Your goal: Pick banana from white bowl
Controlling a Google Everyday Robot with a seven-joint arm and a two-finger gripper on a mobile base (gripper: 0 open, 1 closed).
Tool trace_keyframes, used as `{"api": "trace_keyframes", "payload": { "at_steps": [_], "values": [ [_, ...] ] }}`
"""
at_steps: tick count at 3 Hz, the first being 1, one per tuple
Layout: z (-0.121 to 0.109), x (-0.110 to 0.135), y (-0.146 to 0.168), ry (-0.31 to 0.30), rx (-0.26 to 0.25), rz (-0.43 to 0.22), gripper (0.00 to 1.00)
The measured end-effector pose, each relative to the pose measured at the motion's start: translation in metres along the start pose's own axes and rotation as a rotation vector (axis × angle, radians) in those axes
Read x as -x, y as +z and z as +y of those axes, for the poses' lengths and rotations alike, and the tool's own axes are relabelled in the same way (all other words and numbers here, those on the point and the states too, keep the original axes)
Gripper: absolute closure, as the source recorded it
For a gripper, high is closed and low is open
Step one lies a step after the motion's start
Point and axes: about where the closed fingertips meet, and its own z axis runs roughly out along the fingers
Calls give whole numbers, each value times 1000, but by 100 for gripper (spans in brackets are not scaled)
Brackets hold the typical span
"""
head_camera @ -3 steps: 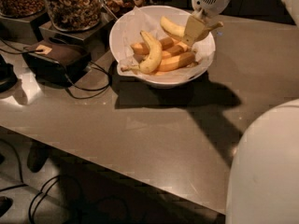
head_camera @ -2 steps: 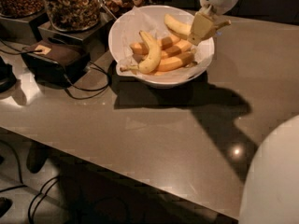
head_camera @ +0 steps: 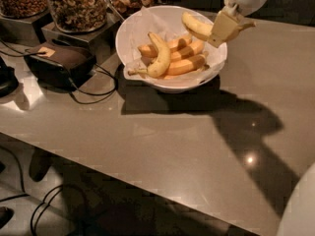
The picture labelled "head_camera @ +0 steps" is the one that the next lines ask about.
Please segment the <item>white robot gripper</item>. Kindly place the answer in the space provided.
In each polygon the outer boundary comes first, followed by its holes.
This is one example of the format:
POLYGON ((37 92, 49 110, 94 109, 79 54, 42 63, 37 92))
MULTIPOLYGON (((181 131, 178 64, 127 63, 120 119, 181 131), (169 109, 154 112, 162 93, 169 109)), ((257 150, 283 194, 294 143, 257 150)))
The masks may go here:
MULTIPOLYGON (((239 13, 242 16, 248 16, 258 11, 267 0, 223 0, 224 8, 231 14, 239 13)), ((255 22, 248 22, 241 25, 243 17, 239 14, 235 16, 221 10, 217 14, 208 43, 215 48, 220 47, 223 43, 231 41, 247 29, 255 28, 255 22)))

